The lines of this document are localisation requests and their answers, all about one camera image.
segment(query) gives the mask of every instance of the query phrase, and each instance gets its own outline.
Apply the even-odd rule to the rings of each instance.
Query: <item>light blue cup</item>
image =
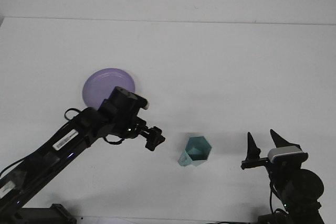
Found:
[[[189,141],[184,151],[181,154],[181,157],[178,159],[178,163],[181,166],[187,165],[200,165],[207,161],[211,145],[203,136],[189,137]]]

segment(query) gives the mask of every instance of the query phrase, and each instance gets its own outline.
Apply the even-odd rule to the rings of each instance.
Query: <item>cable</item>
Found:
[[[56,134],[58,134],[62,129],[64,129],[64,127],[65,126],[67,126],[69,123],[67,122],[67,123],[65,123],[54,135],[56,135]],[[10,164],[10,165],[8,165],[6,168],[4,168],[1,172],[0,172],[0,178],[1,178],[1,176],[3,175],[3,173],[5,172],[5,171],[7,171],[9,168],[11,168],[12,166],[14,166],[14,165],[16,165],[16,164],[18,164],[18,163],[20,163],[20,162],[22,162],[22,161],[24,161],[25,159],[27,159],[27,158],[29,158],[30,156],[31,156],[31,154],[32,153],[30,153],[29,155],[27,155],[27,156],[25,156],[25,157],[23,157],[23,158],[21,158],[21,159],[19,159],[18,161],[15,161],[14,163],[12,163],[12,164]]]
[[[122,139],[119,140],[119,141],[111,142],[111,141],[108,141],[108,140],[106,139],[106,137],[103,137],[103,139],[104,139],[105,142],[107,142],[107,143],[109,143],[109,144],[113,144],[113,145],[121,144],[121,143],[125,140],[124,138],[122,138]]]
[[[269,187],[270,187],[270,195],[269,195],[269,207],[271,209],[271,213],[272,213],[272,216],[274,218],[274,222],[276,224],[278,224],[278,220],[276,218],[276,215],[275,215],[275,212],[273,211],[273,206],[272,206],[272,195],[273,195],[273,181],[271,180],[271,182],[269,183]]]
[[[280,212],[280,213],[284,214],[285,216],[288,215],[288,213],[287,213],[286,211],[284,211],[284,210],[282,210],[282,209],[280,209],[280,208],[275,209],[274,212]]]
[[[70,118],[67,117],[67,113],[68,113],[69,111],[75,111],[75,112],[77,112],[77,113],[80,113],[80,112],[81,112],[79,109],[76,109],[76,108],[69,108],[69,109],[67,109],[67,111],[64,112],[64,118],[65,118],[66,120],[68,120],[68,121],[71,120]]]
[[[7,171],[7,170],[8,170],[9,168],[11,168],[12,166],[14,166],[14,165],[16,165],[16,164],[18,164],[18,163],[24,161],[26,158],[29,158],[30,155],[31,155],[31,154],[29,154],[28,156],[25,156],[25,157],[21,158],[20,160],[15,161],[14,163],[8,165],[5,169],[3,169],[3,170],[1,171],[1,173],[0,173],[0,178],[1,178],[1,176],[3,175],[3,173],[4,173],[5,171]]]

